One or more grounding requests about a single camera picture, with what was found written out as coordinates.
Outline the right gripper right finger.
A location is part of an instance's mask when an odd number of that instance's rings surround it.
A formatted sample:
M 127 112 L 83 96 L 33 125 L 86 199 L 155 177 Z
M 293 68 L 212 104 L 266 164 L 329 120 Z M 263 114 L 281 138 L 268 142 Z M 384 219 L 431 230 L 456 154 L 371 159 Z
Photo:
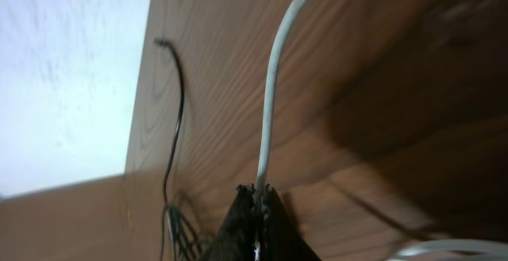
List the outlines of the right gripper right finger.
M 320 261 L 313 249 L 292 225 L 275 188 L 265 186 L 260 198 L 260 260 Z

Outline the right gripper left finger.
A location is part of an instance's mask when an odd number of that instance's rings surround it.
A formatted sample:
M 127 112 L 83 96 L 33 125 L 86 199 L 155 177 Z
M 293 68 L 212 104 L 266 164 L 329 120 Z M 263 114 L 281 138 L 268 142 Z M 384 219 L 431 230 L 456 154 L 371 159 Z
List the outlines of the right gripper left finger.
M 239 185 L 227 215 L 199 261 L 254 261 L 256 219 L 253 192 Z

